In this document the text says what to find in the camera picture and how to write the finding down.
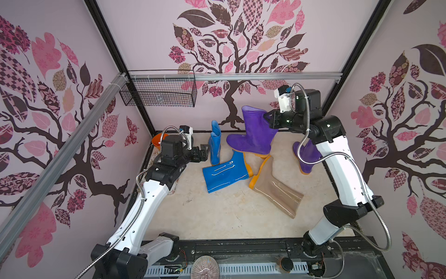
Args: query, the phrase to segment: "pink wall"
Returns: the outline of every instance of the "pink wall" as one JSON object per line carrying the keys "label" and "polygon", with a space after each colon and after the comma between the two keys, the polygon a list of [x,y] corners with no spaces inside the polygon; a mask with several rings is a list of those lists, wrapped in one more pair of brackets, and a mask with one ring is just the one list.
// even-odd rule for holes
{"label": "pink wall", "polygon": [[[378,1],[98,2],[130,70],[181,67],[187,70],[192,68],[196,72],[202,68],[202,73],[243,73],[241,65],[246,62],[246,72],[254,73],[281,72],[290,68],[307,72],[340,71]],[[238,24],[239,18],[246,27],[246,36],[240,32],[230,33],[231,29],[241,26]],[[181,28],[185,28],[186,32],[182,40],[193,40],[189,49],[183,42],[181,45],[177,41],[178,34],[182,36]],[[289,35],[281,39],[287,28],[290,28]],[[220,37],[214,33],[216,30],[221,30],[217,32]],[[210,130],[212,119],[222,124],[224,130],[244,129],[243,105],[269,111],[272,109],[269,104],[276,101],[273,95],[275,85],[256,80],[251,82],[230,83],[227,90],[224,81],[209,86],[201,82],[197,84],[199,90],[195,108],[150,106],[147,111],[157,130],[168,125],[184,124],[194,129]],[[333,80],[300,82],[308,88],[320,90],[322,99],[334,84]],[[203,91],[203,88],[213,86],[216,86],[214,94]]]}
{"label": "pink wall", "polygon": [[[445,15],[444,1],[395,1],[329,112],[384,198],[395,278],[446,274]],[[360,224],[384,246],[374,214]]]}
{"label": "pink wall", "polygon": [[[0,16],[2,222],[118,71],[82,1],[15,1]],[[78,274],[119,224],[149,140],[136,108],[117,95],[20,234],[0,277]]]}

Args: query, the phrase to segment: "rubber boot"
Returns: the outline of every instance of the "rubber boot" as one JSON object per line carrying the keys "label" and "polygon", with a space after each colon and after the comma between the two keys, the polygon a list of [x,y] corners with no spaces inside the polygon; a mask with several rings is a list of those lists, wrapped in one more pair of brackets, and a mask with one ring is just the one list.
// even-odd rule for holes
{"label": "rubber boot", "polygon": [[278,131],[269,128],[268,122],[263,118],[266,112],[266,110],[243,106],[246,135],[230,134],[226,138],[228,145],[239,152],[251,152],[266,157],[271,151],[271,142]]}
{"label": "rubber boot", "polygon": [[263,194],[278,209],[291,218],[296,217],[296,211],[304,197],[303,194],[286,186],[273,176],[273,158],[268,156],[262,163],[259,173],[255,175],[249,187]]}
{"label": "rubber boot", "polygon": [[220,126],[217,121],[212,121],[212,132],[211,137],[209,138],[209,146],[210,146],[210,155],[211,155],[211,165],[215,166],[220,164],[220,139],[222,136],[222,132],[220,130]]}
{"label": "rubber boot", "polygon": [[212,193],[239,180],[248,179],[253,173],[251,167],[245,163],[244,154],[234,151],[228,162],[203,168],[203,175],[207,192]]}
{"label": "rubber boot", "polygon": [[[297,157],[297,147],[299,146],[299,143],[300,142],[295,142],[293,144],[293,152],[296,157]],[[322,157],[322,155],[318,151],[316,146],[313,145],[313,142],[310,139],[308,139],[307,144],[301,147],[301,157],[306,162],[315,162],[319,160]],[[309,175],[313,166],[314,165],[302,163],[299,160],[299,168],[301,169],[301,173],[304,175]]]}

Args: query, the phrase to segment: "wire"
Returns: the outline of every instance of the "wire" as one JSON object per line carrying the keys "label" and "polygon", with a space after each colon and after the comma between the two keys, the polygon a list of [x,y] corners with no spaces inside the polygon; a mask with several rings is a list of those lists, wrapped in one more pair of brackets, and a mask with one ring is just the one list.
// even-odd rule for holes
{"label": "wire", "polygon": [[376,206],[373,204],[373,202],[372,202],[372,200],[371,200],[371,198],[370,198],[370,196],[368,194],[368,191],[367,191],[367,188],[366,188],[366,183],[364,181],[364,178],[362,177],[361,170],[359,169],[358,165],[353,160],[353,157],[351,157],[350,155],[348,155],[347,153],[344,153],[344,152],[333,152],[333,153],[330,153],[328,155],[325,155],[324,157],[322,157],[321,159],[319,159],[318,161],[315,161],[315,162],[306,162],[302,158],[302,156],[301,156],[301,148],[302,148],[303,143],[305,142],[305,140],[308,139],[308,136],[310,134],[310,103],[308,101],[308,95],[307,95],[307,93],[305,91],[305,88],[300,83],[293,84],[293,86],[291,87],[292,93],[294,93],[294,87],[295,86],[298,86],[302,90],[302,92],[303,92],[303,94],[305,96],[305,108],[306,108],[306,116],[307,116],[307,118],[306,118],[305,136],[301,140],[301,142],[299,143],[299,146],[297,147],[297,157],[299,158],[299,160],[302,163],[309,164],[309,165],[314,165],[314,164],[320,163],[322,161],[327,160],[331,156],[335,156],[335,155],[342,155],[342,156],[344,156],[346,159],[348,159],[350,161],[350,163],[353,165],[353,168],[356,171],[356,174],[357,174],[357,176],[359,178],[359,182],[361,183],[361,189],[363,191],[363,194],[364,194],[368,204],[372,208],[373,212],[375,213],[376,217],[378,218],[378,220],[380,221],[380,223],[381,223],[381,225],[382,225],[382,227],[384,229],[384,232],[386,234],[386,239],[387,239],[386,247],[385,248],[381,248],[381,247],[375,245],[364,233],[360,232],[356,228],[353,229],[353,227],[350,226],[350,225],[347,225],[347,226],[344,226],[344,227],[345,228],[350,228],[350,229],[356,231],[360,236],[362,236],[362,238],[364,238],[365,241],[367,241],[376,250],[378,250],[380,252],[388,252],[390,250],[390,248],[392,247],[392,238],[390,237],[389,229],[387,228],[386,223],[384,223],[383,218],[381,217],[381,215],[379,214],[378,210],[376,209]]}
{"label": "wire", "polygon": [[138,186],[138,189],[140,190],[141,193],[141,204],[138,208],[138,211],[136,212],[135,216],[133,217],[132,221],[130,222],[130,224],[128,224],[128,226],[125,228],[124,232],[119,236],[119,238],[112,244],[110,245],[109,248],[107,248],[107,250],[105,250],[99,257],[97,257],[91,264],[89,264],[86,268],[84,268],[81,273],[79,273],[74,279],[79,279],[82,276],[84,276],[84,274],[89,271],[90,268],[92,268],[100,259],[102,259],[105,255],[107,255],[125,236],[125,234],[128,232],[128,230],[130,230],[131,226],[135,223],[136,219],[138,218],[139,214],[141,213],[141,210],[144,206],[144,202],[145,202],[145,194],[144,194],[144,189],[141,186],[141,182],[140,182],[140,177],[142,174],[146,173],[148,169],[143,170],[141,173],[139,173],[136,176],[136,184]]}

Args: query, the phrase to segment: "black wire mesh basket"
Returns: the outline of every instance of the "black wire mesh basket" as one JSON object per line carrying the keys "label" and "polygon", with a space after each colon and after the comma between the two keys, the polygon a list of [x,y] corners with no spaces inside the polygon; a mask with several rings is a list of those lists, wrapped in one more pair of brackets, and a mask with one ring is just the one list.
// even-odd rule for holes
{"label": "black wire mesh basket", "polygon": [[193,71],[145,70],[144,72],[132,76],[131,80],[121,88],[120,94],[126,106],[195,107],[197,85]]}

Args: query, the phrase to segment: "black frame edge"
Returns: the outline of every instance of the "black frame edge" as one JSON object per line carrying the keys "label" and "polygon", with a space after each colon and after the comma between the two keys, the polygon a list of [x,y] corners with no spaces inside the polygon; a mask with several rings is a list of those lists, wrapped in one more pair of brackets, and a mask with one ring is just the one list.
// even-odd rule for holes
{"label": "black frame edge", "polygon": [[380,0],[378,4],[376,5],[375,10],[372,13],[372,16],[367,22],[367,25],[365,26],[364,30],[361,33],[361,36],[359,37],[353,51],[350,54],[350,57],[348,58],[347,62],[345,63],[344,68],[342,69],[342,77],[338,83],[336,83],[331,90],[331,92],[328,94],[328,97],[324,101],[324,105],[322,106],[322,114],[325,116],[328,111],[330,110],[331,105],[335,101],[336,97],[339,94],[339,91],[341,90],[342,86],[344,85],[345,81],[347,80],[348,76],[350,75],[351,70],[355,66],[356,62],[359,59],[359,56],[363,52],[365,46],[367,45],[370,37],[372,36],[373,32],[375,31],[376,27],[378,26],[379,21],[383,17],[385,11],[387,10],[387,7],[389,6],[390,2],[392,0]]}
{"label": "black frame edge", "polygon": [[121,53],[118,50],[118,47],[115,43],[115,40],[113,39],[110,29],[108,29],[105,19],[99,9],[98,3],[96,2],[96,0],[84,0],[84,2],[88,8],[88,11],[90,11],[91,17],[95,21],[96,26],[98,27],[98,30],[101,33],[102,39],[104,40],[105,44],[107,45],[107,48],[111,54],[111,57],[115,61],[115,64],[118,67],[118,70],[127,75],[128,87],[132,94],[132,97],[135,99],[135,103],[136,103],[136,106],[138,107],[138,111],[140,112],[141,117],[147,126],[147,129],[149,129],[150,134],[152,135],[152,137],[154,137],[156,135],[155,127],[153,126],[153,123],[150,120],[147,110],[145,109],[145,107],[143,105],[141,105],[142,100],[141,100],[139,94],[136,92],[135,84],[133,83],[132,79],[130,78],[128,69],[125,66],[124,60],[122,59]]}

